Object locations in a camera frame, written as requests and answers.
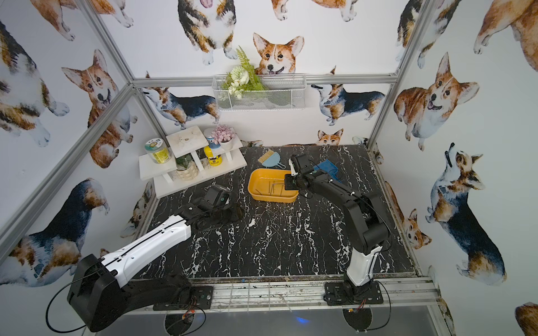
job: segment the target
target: black marble surface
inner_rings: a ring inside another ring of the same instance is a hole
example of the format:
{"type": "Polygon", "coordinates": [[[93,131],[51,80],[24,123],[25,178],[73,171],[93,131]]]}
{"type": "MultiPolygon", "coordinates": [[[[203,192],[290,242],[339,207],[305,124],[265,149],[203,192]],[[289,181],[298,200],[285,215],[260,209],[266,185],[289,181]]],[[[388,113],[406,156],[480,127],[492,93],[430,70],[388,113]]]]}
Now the black marble surface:
{"type": "MultiPolygon", "coordinates": [[[[145,267],[136,278],[162,277],[184,272],[189,278],[341,275],[351,258],[339,208],[314,196],[299,196],[290,204],[255,201],[247,186],[250,174],[263,168],[258,162],[267,147],[241,151],[245,168],[219,176],[159,200],[151,230],[181,205],[202,197],[213,184],[238,193],[245,209],[243,220],[221,230],[203,232],[176,245],[145,267]]],[[[360,192],[382,194],[363,146],[272,147],[287,165],[292,154],[307,154],[315,162],[329,159],[339,168],[342,182],[360,192]]],[[[374,273],[414,273],[414,268],[391,216],[392,248],[380,254],[374,273]]]]}

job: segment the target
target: wire basket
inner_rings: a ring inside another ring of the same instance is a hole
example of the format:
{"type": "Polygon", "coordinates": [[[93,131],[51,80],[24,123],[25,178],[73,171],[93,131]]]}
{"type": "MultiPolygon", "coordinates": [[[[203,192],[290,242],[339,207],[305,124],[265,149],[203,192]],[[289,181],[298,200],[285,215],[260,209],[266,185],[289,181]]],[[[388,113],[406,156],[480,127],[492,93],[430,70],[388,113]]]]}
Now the wire basket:
{"type": "Polygon", "coordinates": [[[222,88],[226,75],[213,78],[213,93],[220,111],[285,111],[305,108],[305,75],[259,76],[267,91],[244,91],[242,98],[222,88]]]}

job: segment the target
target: corgi illustration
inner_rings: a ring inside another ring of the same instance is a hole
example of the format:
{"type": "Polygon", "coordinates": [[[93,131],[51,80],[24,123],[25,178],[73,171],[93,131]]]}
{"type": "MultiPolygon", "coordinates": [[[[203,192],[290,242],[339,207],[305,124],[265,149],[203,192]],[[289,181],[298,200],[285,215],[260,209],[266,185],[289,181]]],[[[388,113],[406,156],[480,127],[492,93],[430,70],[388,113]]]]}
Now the corgi illustration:
{"type": "Polygon", "coordinates": [[[506,271],[497,246],[478,223],[467,204],[469,190],[485,188],[473,170],[474,163],[482,155],[470,156],[457,151],[454,143],[444,152],[446,168],[431,190],[431,208],[428,208],[428,223],[439,222],[441,227],[456,241],[469,256],[458,272],[488,285],[506,281],[506,271]]]}
{"type": "Polygon", "coordinates": [[[236,60],[232,47],[236,23],[233,0],[179,0],[179,22],[205,65],[213,63],[213,50],[223,48],[227,58],[236,60]]]}
{"type": "MultiPolygon", "coordinates": [[[[433,47],[435,41],[437,41],[447,29],[460,1],[461,0],[437,0],[437,8],[435,9],[433,19],[420,44],[421,52],[417,59],[419,68],[422,69],[424,67],[424,64],[426,63],[426,53],[433,47]]],[[[398,26],[398,46],[402,45],[404,48],[407,47],[421,6],[422,0],[409,0],[409,3],[407,3],[404,8],[400,17],[400,25],[398,26]]],[[[401,60],[403,54],[404,52],[402,51],[396,60],[401,60]]]]}
{"type": "Polygon", "coordinates": [[[146,184],[146,189],[144,189],[142,197],[138,200],[133,209],[133,216],[127,222],[127,226],[125,227],[125,229],[123,229],[122,233],[120,234],[120,237],[127,238],[134,235],[140,223],[143,222],[143,217],[146,215],[147,205],[150,202],[150,198],[152,196],[153,182],[149,181],[146,184]]]}
{"type": "Polygon", "coordinates": [[[49,109],[56,116],[69,113],[69,107],[51,96],[41,79],[37,64],[0,22],[0,128],[18,137],[26,131],[39,147],[45,147],[51,134],[39,116],[49,109]]]}
{"type": "Polygon", "coordinates": [[[142,92],[157,108],[157,111],[176,126],[181,125],[185,129],[185,123],[198,117],[211,115],[215,118],[214,124],[218,124],[217,102],[211,96],[176,97],[168,91],[169,88],[144,88],[142,92]]]}
{"type": "Polygon", "coordinates": [[[92,209],[110,208],[103,188],[93,178],[77,184],[60,211],[41,232],[24,236],[0,265],[0,285],[40,287],[75,273],[81,258],[92,209]]]}
{"type": "Polygon", "coordinates": [[[475,53],[481,54],[491,35],[511,26],[514,39],[529,65],[538,71],[538,0],[494,0],[484,17],[475,41],[475,53]]]}
{"type": "MultiPolygon", "coordinates": [[[[366,146],[368,144],[368,138],[355,136],[352,138],[352,140],[355,145],[366,146]]],[[[374,158],[376,159],[377,164],[378,165],[383,164],[383,161],[385,159],[383,159],[383,155],[381,155],[381,153],[379,152],[379,148],[377,147],[377,142],[372,146],[372,153],[373,153],[374,158]]]]}
{"type": "Polygon", "coordinates": [[[517,307],[515,319],[525,336],[538,336],[538,304],[527,302],[517,307]]]}
{"type": "MultiPolygon", "coordinates": [[[[90,97],[92,108],[88,119],[88,127],[108,107],[118,88],[107,72],[107,62],[99,49],[94,51],[94,63],[85,70],[62,68],[63,73],[90,97]]],[[[116,116],[116,119],[107,127],[107,130],[90,149],[91,158],[101,168],[108,168],[118,154],[119,144],[122,140],[130,144],[133,136],[128,134],[131,123],[136,123],[138,118],[131,116],[129,109],[125,107],[116,116]]]]}
{"type": "Polygon", "coordinates": [[[396,199],[396,195],[394,194],[391,185],[385,181],[385,186],[392,199],[392,203],[394,204],[394,209],[396,210],[398,218],[400,218],[400,221],[405,229],[407,241],[411,244],[411,246],[413,246],[414,249],[419,249],[422,246],[431,243],[431,238],[422,233],[422,231],[419,229],[416,217],[416,209],[413,209],[409,215],[409,218],[406,219],[404,213],[400,209],[400,205],[398,204],[398,200],[396,199]]]}
{"type": "MultiPolygon", "coordinates": [[[[336,67],[330,74],[334,75],[336,67]]],[[[381,92],[347,92],[343,84],[312,84],[314,89],[320,92],[320,110],[329,126],[333,126],[339,118],[351,115],[356,112],[367,111],[370,120],[381,109],[385,95],[381,92]]]]}
{"type": "Polygon", "coordinates": [[[261,56],[257,75],[294,74],[295,58],[305,45],[305,38],[297,36],[286,44],[273,44],[254,33],[254,45],[261,56]]]}
{"type": "Polygon", "coordinates": [[[394,102],[398,120],[407,125],[407,141],[411,141],[412,134],[419,139],[419,148],[423,151],[424,140],[434,135],[456,106],[472,99],[479,88],[476,82],[460,83],[454,78],[450,72],[448,53],[445,53],[435,83],[428,89],[404,90],[394,102]]]}
{"type": "MultiPolygon", "coordinates": [[[[32,5],[63,37],[73,41],[75,35],[63,21],[63,9],[77,9],[74,0],[30,0],[32,5]]],[[[131,27],[133,19],[125,14],[125,0],[91,0],[95,10],[99,14],[110,14],[124,27],[131,27]]]]}
{"type": "MultiPolygon", "coordinates": [[[[273,2],[273,11],[277,19],[284,21],[287,19],[286,13],[286,3],[288,0],[271,0],[273,2]]],[[[353,6],[358,0],[312,0],[320,6],[326,8],[338,8],[340,9],[340,14],[342,15],[342,20],[345,22],[351,21],[355,18],[357,13],[353,9],[353,6]]]]}
{"type": "Polygon", "coordinates": [[[264,142],[261,140],[255,140],[255,141],[243,141],[241,140],[241,144],[243,147],[263,147],[264,142]]]}
{"type": "Polygon", "coordinates": [[[319,130],[317,132],[318,141],[314,144],[290,144],[290,145],[284,145],[284,147],[290,147],[290,146],[338,146],[340,143],[340,138],[342,137],[342,134],[344,133],[344,129],[339,130],[338,132],[334,134],[327,134],[323,132],[322,130],[319,130]]]}

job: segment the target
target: white tiered stand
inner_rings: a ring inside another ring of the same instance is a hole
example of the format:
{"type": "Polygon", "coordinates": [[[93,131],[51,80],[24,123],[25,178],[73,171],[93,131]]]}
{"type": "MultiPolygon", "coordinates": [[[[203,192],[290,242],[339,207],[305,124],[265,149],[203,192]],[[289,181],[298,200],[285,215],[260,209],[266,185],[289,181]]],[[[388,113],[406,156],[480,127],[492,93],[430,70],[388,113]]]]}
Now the white tiered stand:
{"type": "Polygon", "coordinates": [[[215,167],[211,166],[208,169],[204,169],[202,162],[196,153],[197,149],[206,147],[209,144],[198,126],[193,126],[178,133],[171,134],[167,136],[166,139],[168,139],[170,150],[174,153],[176,158],[190,153],[200,172],[193,180],[184,181],[176,174],[169,174],[176,170],[175,160],[170,159],[166,163],[158,164],[153,162],[148,154],[140,156],[138,158],[140,178],[142,180],[153,178],[157,198],[171,195],[180,190],[187,189],[193,185],[211,180],[212,178],[216,178],[217,176],[224,175],[246,166],[245,158],[239,150],[243,145],[238,137],[235,137],[232,140],[233,147],[230,151],[225,151],[222,147],[212,149],[214,155],[224,155],[226,159],[223,159],[220,165],[215,167]]]}

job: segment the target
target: yellow tray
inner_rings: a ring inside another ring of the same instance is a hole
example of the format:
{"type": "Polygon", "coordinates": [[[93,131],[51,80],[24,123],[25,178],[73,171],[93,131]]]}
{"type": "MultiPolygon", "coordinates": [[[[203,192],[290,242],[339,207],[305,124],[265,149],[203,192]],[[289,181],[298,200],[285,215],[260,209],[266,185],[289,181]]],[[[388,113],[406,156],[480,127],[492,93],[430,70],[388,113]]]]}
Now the yellow tray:
{"type": "Polygon", "coordinates": [[[290,170],[259,168],[250,174],[249,193],[257,201],[293,203],[298,190],[284,189],[284,175],[290,170]]]}

